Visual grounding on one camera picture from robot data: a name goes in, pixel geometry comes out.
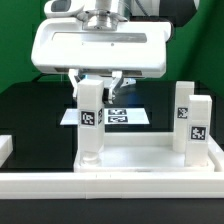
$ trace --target white rectangular pillar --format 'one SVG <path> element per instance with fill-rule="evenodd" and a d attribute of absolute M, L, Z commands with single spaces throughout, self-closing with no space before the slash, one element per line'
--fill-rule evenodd
<path fill-rule="evenodd" d="M 12 136 L 0 135 L 0 167 L 13 151 Z"/>
<path fill-rule="evenodd" d="M 185 166 L 207 166 L 211 108 L 210 96 L 189 97 Z"/>
<path fill-rule="evenodd" d="M 185 152 L 189 95 L 193 94 L 194 82 L 176 83 L 173 138 L 173 150 L 175 152 Z"/>
<path fill-rule="evenodd" d="M 99 163 L 104 146 L 103 81 L 84 79 L 78 83 L 78 150 L 81 165 Z"/>

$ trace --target white platform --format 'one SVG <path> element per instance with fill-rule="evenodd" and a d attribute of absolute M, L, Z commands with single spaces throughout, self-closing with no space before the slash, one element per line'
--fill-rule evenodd
<path fill-rule="evenodd" d="M 78 151 L 75 172 L 213 172 L 206 166 L 184 166 L 185 153 L 172 150 L 173 133 L 106 133 L 104 150 L 96 166 L 80 166 Z"/>
<path fill-rule="evenodd" d="M 0 199 L 224 198 L 224 153 L 211 137 L 209 157 L 215 172 L 1 173 Z"/>

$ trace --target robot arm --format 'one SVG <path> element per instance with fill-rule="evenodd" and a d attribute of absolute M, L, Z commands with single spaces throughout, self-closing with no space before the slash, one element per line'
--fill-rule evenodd
<path fill-rule="evenodd" d="M 122 10 L 125 10 L 124 19 L 158 16 L 167 18 L 175 26 L 184 26 L 197 12 L 200 0 L 51 0 L 46 3 L 44 11 L 47 18 L 77 17 L 88 7 L 95 5 L 96 8 L 104 8 L 105 2 L 110 6 L 107 11 L 111 11 L 111 6 L 116 7 L 116 4 L 120 11 L 112 9 L 114 13 L 122 14 Z"/>

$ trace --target green wall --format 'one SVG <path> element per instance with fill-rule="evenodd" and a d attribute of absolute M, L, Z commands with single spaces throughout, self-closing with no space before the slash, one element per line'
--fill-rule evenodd
<path fill-rule="evenodd" d="M 2 1 L 0 92 L 39 74 L 30 55 L 35 32 L 45 19 L 46 1 Z M 223 9 L 223 0 L 201 0 L 195 17 L 183 28 L 177 28 L 173 40 L 167 44 L 167 72 L 160 80 L 201 80 L 224 97 Z"/>

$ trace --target black table surface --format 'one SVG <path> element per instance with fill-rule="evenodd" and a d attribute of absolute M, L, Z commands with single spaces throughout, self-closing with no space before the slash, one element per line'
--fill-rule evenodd
<path fill-rule="evenodd" d="M 210 134 L 222 147 L 224 101 L 200 83 L 195 93 L 211 95 Z M 150 124 L 106 132 L 173 131 L 174 96 L 175 82 L 125 87 L 110 107 L 143 107 Z M 72 172 L 77 128 L 60 125 L 67 108 L 76 103 L 66 82 L 18 83 L 0 94 L 0 134 L 14 147 L 0 172 Z M 0 223 L 222 223 L 223 211 L 223 199 L 0 200 Z"/>

